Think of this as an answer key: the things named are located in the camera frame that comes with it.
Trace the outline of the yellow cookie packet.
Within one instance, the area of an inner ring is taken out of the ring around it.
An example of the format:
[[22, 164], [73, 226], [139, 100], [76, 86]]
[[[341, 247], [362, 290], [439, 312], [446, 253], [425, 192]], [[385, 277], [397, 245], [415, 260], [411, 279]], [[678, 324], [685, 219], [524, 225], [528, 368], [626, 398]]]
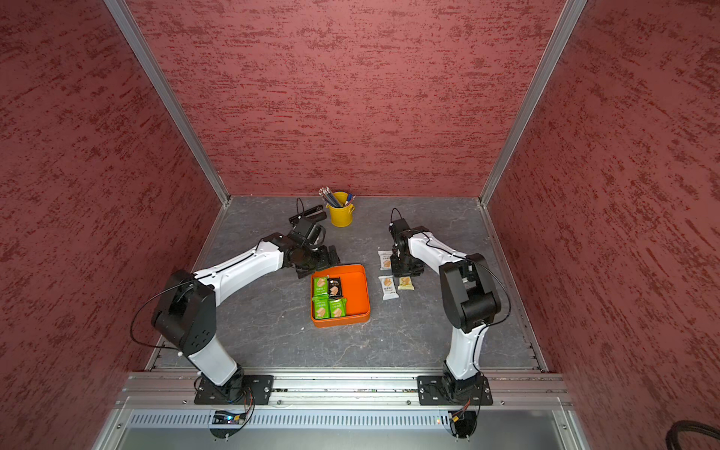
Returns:
[[399, 291], [413, 291], [414, 285], [411, 277], [400, 277], [399, 283], [397, 284]]

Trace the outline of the white pink cookie packet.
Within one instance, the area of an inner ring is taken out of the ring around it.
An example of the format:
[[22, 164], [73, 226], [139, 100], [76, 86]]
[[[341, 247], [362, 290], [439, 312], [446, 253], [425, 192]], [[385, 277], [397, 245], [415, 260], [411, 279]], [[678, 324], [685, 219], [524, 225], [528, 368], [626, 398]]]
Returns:
[[378, 255], [380, 258], [380, 270], [386, 271], [392, 269], [392, 254], [391, 250], [379, 250]]

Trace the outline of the black cookie packet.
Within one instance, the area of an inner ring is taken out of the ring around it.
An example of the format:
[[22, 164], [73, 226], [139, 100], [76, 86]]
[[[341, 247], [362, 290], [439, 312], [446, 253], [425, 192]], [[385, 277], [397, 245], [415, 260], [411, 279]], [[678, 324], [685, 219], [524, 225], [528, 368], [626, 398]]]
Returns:
[[329, 277], [328, 282], [328, 296], [332, 299], [342, 298], [342, 284], [339, 277]]

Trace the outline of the orange plastic storage tray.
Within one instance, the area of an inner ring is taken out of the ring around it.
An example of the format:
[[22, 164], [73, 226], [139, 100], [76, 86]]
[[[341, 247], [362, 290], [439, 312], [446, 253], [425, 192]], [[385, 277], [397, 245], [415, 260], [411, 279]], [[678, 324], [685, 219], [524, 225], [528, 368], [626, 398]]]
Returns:
[[325, 276], [340, 278], [343, 297], [347, 299], [347, 315], [340, 318], [316, 319], [314, 317], [314, 305], [310, 303], [310, 318], [313, 324], [318, 328], [328, 328], [366, 323], [369, 320], [369, 315], [371, 315], [371, 300], [369, 299], [365, 267], [362, 264], [342, 264], [328, 268], [313, 273], [310, 283]]

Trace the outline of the white cookie packet front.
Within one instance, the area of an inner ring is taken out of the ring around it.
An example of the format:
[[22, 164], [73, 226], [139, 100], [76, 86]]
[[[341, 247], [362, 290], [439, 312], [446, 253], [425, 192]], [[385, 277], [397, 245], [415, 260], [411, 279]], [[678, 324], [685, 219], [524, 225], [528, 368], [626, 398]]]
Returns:
[[379, 281], [382, 286], [383, 300], [392, 300], [399, 298], [399, 294], [395, 285], [395, 278], [393, 276], [380, 276]]

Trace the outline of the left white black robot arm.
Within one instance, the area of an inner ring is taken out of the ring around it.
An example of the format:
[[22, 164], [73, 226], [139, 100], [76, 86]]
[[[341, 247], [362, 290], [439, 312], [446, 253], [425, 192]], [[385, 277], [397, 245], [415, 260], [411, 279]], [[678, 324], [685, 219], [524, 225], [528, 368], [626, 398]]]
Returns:
[[218, 332], [222, 304], [283, 269], [294, 270], [302, 279], [340, 262], [334, 246], [270, 234], [225, 262], [194, 273], [173, 273], [159, 294], [150, 324], [198, 369], [205, 382], [219, 389], [238, 389], [243, 370], [227, 352]]

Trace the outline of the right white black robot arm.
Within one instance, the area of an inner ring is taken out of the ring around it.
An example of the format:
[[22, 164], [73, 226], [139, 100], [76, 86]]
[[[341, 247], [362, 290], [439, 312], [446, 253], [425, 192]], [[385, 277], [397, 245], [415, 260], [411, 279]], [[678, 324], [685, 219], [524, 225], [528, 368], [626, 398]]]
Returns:
[[452, 249], [427, 228], [413, 228], [402, 217], [390, 222], [389, 232], [394, 241], [390, 264], [395, 277], [418, 277], [426, 268], [439, 277], [442, 307], [453, 327], [440, 394], [453, 403], [468, 401], [484, 387], [480, 349], [502, 311], [493, 273], [482, 255]]

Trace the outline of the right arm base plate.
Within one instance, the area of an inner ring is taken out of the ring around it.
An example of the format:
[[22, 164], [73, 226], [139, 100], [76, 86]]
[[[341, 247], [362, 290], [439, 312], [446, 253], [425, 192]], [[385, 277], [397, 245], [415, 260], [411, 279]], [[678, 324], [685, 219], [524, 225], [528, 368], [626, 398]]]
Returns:
[[451, 376], [419, 376], [417, 392], [421, 406], [493, 405], [489, 381], [481, 374], [460, 381]]

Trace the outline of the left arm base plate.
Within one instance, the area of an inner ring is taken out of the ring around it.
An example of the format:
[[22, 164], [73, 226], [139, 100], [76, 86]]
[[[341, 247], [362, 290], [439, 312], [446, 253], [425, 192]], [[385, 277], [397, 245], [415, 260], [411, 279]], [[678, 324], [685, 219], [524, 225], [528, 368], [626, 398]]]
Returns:
[[195, 382], [196, 405], [260, 405], [270, 401], [275, 377], [272, 375], [236, 374], [223, 385], [215, 385], [206, 375]]

